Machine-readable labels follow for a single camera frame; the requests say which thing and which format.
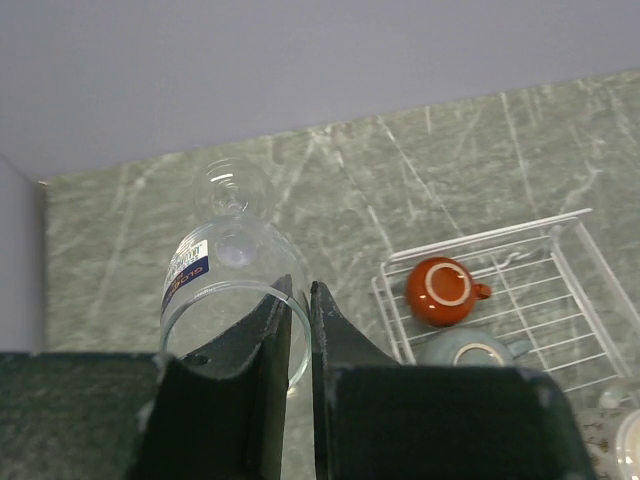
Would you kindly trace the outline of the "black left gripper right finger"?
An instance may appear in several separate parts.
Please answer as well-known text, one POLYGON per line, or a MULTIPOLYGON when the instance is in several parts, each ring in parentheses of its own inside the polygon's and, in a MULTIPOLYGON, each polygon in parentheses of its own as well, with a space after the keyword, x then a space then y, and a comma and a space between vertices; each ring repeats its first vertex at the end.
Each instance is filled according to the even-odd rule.
POLYGON ((523 367, 407 366, 310 289, 320 479, 592 479, 571 405, 523 367))

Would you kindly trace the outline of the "clear wine glass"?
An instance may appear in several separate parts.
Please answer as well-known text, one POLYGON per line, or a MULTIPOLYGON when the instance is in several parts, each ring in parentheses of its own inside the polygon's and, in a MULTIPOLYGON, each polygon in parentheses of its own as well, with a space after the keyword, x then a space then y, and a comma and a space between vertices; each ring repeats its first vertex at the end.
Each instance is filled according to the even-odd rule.
POLYGON ((309 283, 295 248, 272 222, 271 179, 246 159, 217 159, 196 174, 190 191, 200 224, 167 268, 160 351, 184 357, 261 301, 273 301, 292 316, 288 375, 295 386, 311 360, 309 283))

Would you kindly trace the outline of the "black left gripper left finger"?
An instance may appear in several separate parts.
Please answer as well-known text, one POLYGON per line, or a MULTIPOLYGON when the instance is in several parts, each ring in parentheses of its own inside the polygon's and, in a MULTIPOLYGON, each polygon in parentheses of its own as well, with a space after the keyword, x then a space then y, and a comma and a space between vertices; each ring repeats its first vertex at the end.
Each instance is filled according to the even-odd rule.
POLYGON ((272 295, 183 357, 5 353, 5 479, 277 479, 291 308, 272 295))

